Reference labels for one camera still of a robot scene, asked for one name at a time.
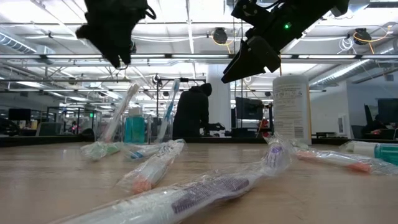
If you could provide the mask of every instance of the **office chair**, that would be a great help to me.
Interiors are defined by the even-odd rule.
[[[360,126],[360,125],[351,125],[351,130],[353,131],[354,134],[354,138],[355,139],[362,139],[362,129],[364,128],[364,126]]]

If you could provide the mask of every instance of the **white cap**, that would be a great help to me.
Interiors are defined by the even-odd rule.
[[[354,154],[363,156],[369,156],[374,158],[374,147],[377,143],[370,142],[355,142],[354,143]]]
[[[129,116],[141,116],[141,115],[142,115],[141,107],[134,107],[129,109]]]

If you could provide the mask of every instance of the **wooden table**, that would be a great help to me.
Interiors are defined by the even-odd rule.
[[[126,197],[113,189],[139,162],[122,154],[83,161],[77,144],[0,149],[1,223],[47,223]],[[263,144],[189,144],[160,185],[210,169],[258,161]],[[336,149],[316,146],[320,149]],[[206,209],[184,223],[395,223],[398,177],[369,176],[297,161],[239,199]]]

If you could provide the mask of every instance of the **green led light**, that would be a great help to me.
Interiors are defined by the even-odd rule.
[[[289,29],[291,26],[292,26],[292,24],[288,22],[288,23],[285,24],[284,28],[285,29]]]

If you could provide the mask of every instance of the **packaged toothbrush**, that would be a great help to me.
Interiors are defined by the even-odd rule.
[[[172,114],[173,107],[174,107],[174,99],[179,90],[180,90],[180,80],[178,78],[176,78],[173,83],[172,91],[169,95],[169,100],[168,100],[167,106],[166,106],[166,112],[163,115],[162,125],[160,126],[160,131],[159,131],[159,134],[155,141],[156,143],[160,143],[163,141],[164,135],[167,130],[167,126],[170,123],[171,114]]]
[[[113,144],[113,137],[116,132],[116,128],[120,123],[122,114],[125,112],[130,104],[133,96],[138,93],[140,86],[137,83],[132,83],[127,91],[126,97],[122,100],[121,104],[113,114],[111,121],[106,126],[104,133],[101,135],[99,141],[93,144],[83,146],[80,148],[80,152],[85,159],[98,161],[104,156],[119,152],[122,148],[120,144]]]
[[[168,145],[169,142],[163,142],[160,144],[153,144],[147,146],[127,144],[128,147],[123,147],[123,154],[128,159],[142,159],[153,156],[154,154],[161,151],[163,148],[168,147]]]
[[[183,139],[169,141],[157,154],[126,174],[116,186],[132,194],[153,189],[185,146]]]
[[[381,159],[335,151],[318,151],[302,147],[296,147],[296,149],[297,157],[306,161],[324,162],[367,174],[398,175],[398,167],[396,165],[384,162]]]
[[[213,170],[184,183],[118,200],[57,223],[179,223],[215,202],[246,194],[261,179],[280,174],[291,164],[292,154],[291,144],[271,139],[269,152],[259,162]]]

